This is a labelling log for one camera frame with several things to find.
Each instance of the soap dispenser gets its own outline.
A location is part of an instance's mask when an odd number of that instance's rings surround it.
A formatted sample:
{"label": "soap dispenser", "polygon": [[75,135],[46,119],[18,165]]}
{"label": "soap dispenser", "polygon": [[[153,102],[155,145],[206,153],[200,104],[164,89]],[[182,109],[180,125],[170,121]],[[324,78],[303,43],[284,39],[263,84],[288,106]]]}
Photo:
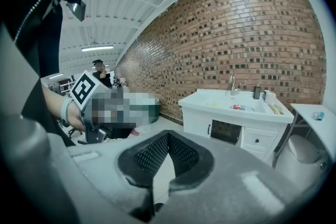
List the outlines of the soap dispenser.
{"label": "soap dispenser", "polygon": [[254,86],[253,98],[254,99],[259,99],[260,98],[260,92],[261,92],[261,87],[259,86],[259,84],[257,84],[256,86]]}

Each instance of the fluorescent light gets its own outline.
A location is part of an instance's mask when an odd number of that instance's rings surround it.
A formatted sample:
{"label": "fluorescent light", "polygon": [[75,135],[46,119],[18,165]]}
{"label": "fluorescent light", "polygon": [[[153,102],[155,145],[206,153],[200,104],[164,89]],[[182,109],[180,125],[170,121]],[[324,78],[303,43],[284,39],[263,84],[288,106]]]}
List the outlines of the fluorescent light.
{"label": "fluorescent light", "polygon": [[113,49],[113,46],[96,46],[91,48],[82,48],[82,51]]}
{"label": "fluorescent light", "polygon": [[[108,67],[109,65],[105,65],[106,67]],[[91,68],[95,68],[95,67],[91,67]]]}
{"label": "fluorescent light", "polygon": [[62,75],[64,75],[63,73],[62,74],[58,74],[58,75],[56,75],[56,76],[52,76],[52,77],[50,77],[50,78],[48,78],[48,79],[53,79],[53,78],[55,78],[55,77],[59,77],[59,76],[62,76]]}

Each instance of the bracelet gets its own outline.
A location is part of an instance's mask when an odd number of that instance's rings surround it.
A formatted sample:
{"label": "bracelet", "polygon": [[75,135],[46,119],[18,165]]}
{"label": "bracelet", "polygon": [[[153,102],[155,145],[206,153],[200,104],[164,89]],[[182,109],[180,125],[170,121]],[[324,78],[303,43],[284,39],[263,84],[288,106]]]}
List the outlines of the bracelet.
{"label": "bracelet", "polygon": [[72,99],[65,98],[65,100],[63,101],[62,107],[61,107],[61,122],[64,127],[70,126],[68,122],[68,107],[71,102],[72,102]]}

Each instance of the faucet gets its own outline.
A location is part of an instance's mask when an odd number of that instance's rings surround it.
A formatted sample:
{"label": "faucet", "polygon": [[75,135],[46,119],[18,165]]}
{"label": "faucet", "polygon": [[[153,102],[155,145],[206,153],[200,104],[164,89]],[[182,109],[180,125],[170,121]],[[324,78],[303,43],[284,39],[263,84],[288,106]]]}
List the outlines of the faucet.
{"label": "faucet", "polygon": [[241,83],[239,84],[239,88],[235,88],[235,81],[236,81],[236,77],[235,74],[231,74],[230,76],[230,82],[232,82],[232,86],[231,86],[231,95],[234,96],[236,95],[236,92],[239,91],[242,87]]}

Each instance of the white floor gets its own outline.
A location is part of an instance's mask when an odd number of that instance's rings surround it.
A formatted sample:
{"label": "white floor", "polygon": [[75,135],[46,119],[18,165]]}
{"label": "white floor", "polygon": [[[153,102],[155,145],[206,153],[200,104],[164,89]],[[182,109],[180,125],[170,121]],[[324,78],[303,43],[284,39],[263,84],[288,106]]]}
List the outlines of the white floor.
{"label": "white floor", "polygon": [[[63,127],[62,129],[67,135],[69,135],[68,131],[71,130],[71,128],[72,127],[68,127],[68,128]],[[172,121],[169,121],[163,117],[159,117],[159,119],[156,122],[149,124],[149,125],[140,126],[135,129],[137,132],[139,132],[139,135],[141,135],[141,134],[145,134],[148,132],[161,131],[161,130],[183,131],[183,126],[176,124]],[[80,135],[79,131],[75,131],[73,135],[71,136],[71,140],[76,145],[81,145],[81,144],[78,144],[78,140],[85,140],[85,133],[83,133],[83,135]],[[118,140],[106,140],[105,143],[117,142],[117,141]],[[174,178],[175,178],[175,171],[174,171],[173,161],[168,155],[153,180],[155,203],[161,202],[164,204],[168,200],[169,182],[173,180]]]}

